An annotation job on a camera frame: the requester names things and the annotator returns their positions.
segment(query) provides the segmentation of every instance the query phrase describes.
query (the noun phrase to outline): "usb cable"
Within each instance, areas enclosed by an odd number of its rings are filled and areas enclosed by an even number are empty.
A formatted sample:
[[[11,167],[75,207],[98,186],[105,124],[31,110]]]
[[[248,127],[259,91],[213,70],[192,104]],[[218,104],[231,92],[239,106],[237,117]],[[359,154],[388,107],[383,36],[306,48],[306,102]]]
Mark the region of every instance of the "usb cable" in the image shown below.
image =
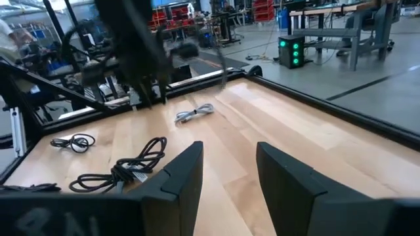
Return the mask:
[[[215,112],[215,109],[213,107],[213,105],[211,104],[204,104],[200,107],[198,107],[197,109],[195,109],[194,111],[183,111],[177,114],[177,118],[175,119],[175,122],[181,122],[181,123],[185,123],[189,120],[191,120],[193,118],[194,115],[197,114],[210,114]]]

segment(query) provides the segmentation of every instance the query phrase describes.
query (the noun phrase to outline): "light wood surface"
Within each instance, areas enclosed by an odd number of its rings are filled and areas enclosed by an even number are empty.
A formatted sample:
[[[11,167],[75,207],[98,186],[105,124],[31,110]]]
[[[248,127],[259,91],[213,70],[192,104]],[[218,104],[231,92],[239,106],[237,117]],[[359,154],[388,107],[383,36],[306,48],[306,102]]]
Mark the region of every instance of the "light wood surface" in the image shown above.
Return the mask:
[[[174,124],[176,113],[207,102],[213,114]],[[49,145],[77,132],[97,139],[85,154]],[[138,155],[155,136],[168,138],[156,171],[193,141],[204,143],[199,236],[275,235],[257,176],[258,141],[371,197],[420,197],[418,152],[246,79],[229,82],[216,96],[190,94],[44,137],[6,184],[56,182],[68,191],[80,174],[109,173],[118,159]]]
[[[385,5],[387,3],[396,3],[398,0],[382,0],[381,5]],[[375,4],[373,1],[367,2],[367,3],[360,3],[357,5],[351,5],[343,8],[344,12],[354,12],[357,10],[366,10],[370,9],[372,7],[375,7]],[[326,8],[326,9],[314,9],[314,10],[297,10],[290,12],[290,16],[301,16],[304,12],[305,16],[310,16],[314,14],[329,14],[329,13],[335,13],[335,12],[341,12],[341,7],[333,7],[333,8]]]

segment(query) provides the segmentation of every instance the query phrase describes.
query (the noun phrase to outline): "white label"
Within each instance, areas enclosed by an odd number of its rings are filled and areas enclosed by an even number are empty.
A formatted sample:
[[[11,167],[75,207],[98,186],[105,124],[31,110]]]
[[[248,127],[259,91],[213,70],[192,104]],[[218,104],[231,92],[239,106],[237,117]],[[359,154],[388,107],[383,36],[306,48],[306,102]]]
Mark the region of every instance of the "white label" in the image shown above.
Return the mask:
[[[137,167],[137,166],[130,166],[130,165],[127,165],[127,166],[124,166],[126,169],[137,169],[137,170],[139,170],[140,168],[139,167]],[[136,176],[136,178],[138,179],[138,180],[140,180],[140,182],[144,182],[144,181],[146,181],[147,180],[147,175],[145,174],[145,173],[140,173],[140,172],[133,172],[133,174],[134,174],[134,176]]]
[[[147,180],[147,175],[145,173],[140,173],[140,172],[133,172],[133,174],[138,178],[138,180],[140,180],[140,182],[144,182]]]

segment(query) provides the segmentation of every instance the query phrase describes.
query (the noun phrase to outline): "wall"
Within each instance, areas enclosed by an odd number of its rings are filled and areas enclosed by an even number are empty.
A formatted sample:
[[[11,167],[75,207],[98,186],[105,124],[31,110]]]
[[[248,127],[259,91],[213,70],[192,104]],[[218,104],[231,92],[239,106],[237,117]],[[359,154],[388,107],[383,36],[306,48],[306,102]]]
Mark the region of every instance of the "wall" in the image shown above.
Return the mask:
[[[199,2],[201,4],[201,11],[211,13],[210,0],[199,0]]]

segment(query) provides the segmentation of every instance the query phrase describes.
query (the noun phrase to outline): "blue bin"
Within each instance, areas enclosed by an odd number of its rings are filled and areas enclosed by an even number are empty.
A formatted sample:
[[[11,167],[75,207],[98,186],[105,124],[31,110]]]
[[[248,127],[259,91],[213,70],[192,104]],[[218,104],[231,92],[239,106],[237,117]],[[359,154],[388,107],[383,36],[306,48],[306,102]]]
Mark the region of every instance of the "blue bin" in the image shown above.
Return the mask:
[[[277,12],[277,22],[279,29],[287,29],[289,26],[289,18],[287,17],[287,10],[279,10]]]

